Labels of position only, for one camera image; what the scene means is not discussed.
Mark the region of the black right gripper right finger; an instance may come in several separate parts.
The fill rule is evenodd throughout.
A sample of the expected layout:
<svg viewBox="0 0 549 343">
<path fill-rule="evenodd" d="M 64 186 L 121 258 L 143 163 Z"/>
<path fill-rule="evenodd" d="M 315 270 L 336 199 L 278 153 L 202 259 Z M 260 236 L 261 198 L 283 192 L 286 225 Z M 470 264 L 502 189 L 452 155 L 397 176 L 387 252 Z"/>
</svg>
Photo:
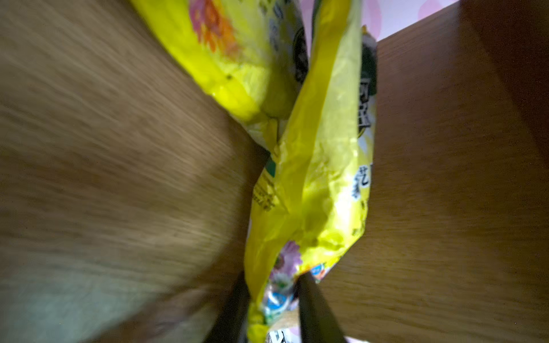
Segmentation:
<svg viewBox="0 0 549 343">
<path fill-rule="evenodd" d="M 297 296 L 303 343 L 346 343 L 340 325 L 310 272 L 298 278 Z"/>
</svg>

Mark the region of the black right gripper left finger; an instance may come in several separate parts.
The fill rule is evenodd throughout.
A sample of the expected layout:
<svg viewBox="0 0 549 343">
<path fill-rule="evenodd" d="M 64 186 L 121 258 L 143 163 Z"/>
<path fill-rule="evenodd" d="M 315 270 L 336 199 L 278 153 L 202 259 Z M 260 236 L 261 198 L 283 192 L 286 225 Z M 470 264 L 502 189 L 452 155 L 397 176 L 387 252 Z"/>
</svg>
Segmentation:
<svg viewBox="0 0 549 343">
<path fill-rule="evenodd" d="M 246 343 L 250 293 L 244 274 L 239 274 L 227 301 L 204 343 Z"/>
</svg>

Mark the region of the yellow floral fertilizer packet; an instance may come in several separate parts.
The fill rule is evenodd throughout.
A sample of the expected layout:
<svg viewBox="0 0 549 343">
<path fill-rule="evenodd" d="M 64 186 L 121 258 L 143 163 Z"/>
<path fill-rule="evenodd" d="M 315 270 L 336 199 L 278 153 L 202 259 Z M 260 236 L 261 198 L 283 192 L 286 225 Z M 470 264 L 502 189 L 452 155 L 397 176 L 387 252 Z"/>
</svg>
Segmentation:
<svg viewBox="0 0 549 343">
<path fill-rule="evenodd" d="M 134 1 L 160 44 L 241 124 L 273 150 L 308 72 L 296 1 Z"/>
</svg>

